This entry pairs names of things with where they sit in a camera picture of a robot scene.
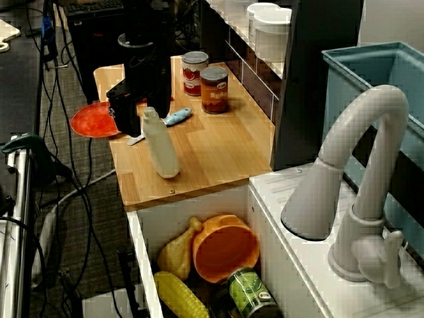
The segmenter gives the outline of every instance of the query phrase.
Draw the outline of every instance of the cutting board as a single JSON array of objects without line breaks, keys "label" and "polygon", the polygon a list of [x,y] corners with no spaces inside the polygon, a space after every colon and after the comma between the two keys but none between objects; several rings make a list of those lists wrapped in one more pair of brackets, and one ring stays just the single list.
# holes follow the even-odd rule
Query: cutting board
[{"label": "cutting board", "polygon": [[11,26],[3,20],[0,20],[0,52],[6,52],[10,49],[9,44],[6,41],[20,35],[20,30]]}]

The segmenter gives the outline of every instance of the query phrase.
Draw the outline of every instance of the white cabinet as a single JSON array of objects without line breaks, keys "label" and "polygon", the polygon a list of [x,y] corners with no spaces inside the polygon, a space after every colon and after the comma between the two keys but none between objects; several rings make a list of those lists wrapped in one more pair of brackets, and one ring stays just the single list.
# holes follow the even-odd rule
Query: white cabinet
[{"label": "white cabinet", "polygon": [[394,290],[370,282],[348,282],[330,269],[328,250],[335,241],[345,209],[354,198],[344,182],[328,239],[309,242],[284,228],[281,210],[309,167],[264,174],[251,178],[249,185],[129,213],[144,287],[144,297],[140,296],[138,301],[149,308],[151,317],[164,317],[151,261],[157,260],[166,243],[188,228],[191,216],[205,221],[220,214],[235,214],[257,235],[260,275],[284,317],[424,317],[424,275],[404,249],[399,254],[403,283]]}]

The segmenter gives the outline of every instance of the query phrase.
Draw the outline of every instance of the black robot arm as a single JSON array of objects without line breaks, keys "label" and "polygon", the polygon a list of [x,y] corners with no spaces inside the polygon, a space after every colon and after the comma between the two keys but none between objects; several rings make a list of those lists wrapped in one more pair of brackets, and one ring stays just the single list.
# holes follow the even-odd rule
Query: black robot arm
[{"label": "black robot arm", "polygon": [[173,16],[161,0],[123,0],[126,33],[118,43],[124,56],[125,79],[107,92],[117,128],[136,137],[140,118],[136,104],[147,98],[165,118],[171,103],[171,49],[175,43]]}]

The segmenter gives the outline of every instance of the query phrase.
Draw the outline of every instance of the orange bowl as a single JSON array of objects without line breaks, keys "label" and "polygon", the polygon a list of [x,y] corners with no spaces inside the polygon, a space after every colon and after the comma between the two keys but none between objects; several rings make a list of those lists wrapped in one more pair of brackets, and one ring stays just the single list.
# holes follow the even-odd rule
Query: orange bowl
[{"label": "orange bowl", "polygon": [[253,267],[259,259],[259,241],[235,215],[220,215],[203,223],[193,239],[193,261],[197,273],[217,283],[235,270]]}]

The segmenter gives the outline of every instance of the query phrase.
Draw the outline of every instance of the white bottle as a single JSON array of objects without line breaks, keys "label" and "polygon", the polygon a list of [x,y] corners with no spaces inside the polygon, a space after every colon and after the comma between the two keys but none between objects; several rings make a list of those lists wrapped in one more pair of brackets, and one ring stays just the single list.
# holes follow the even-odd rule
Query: white bottle
[{"label": "white bottle", "polygon": [[173,178],[180,172],[180,162],[165,123],[153,107],[147,107],[143,116],[148,156],[162,178]]}]

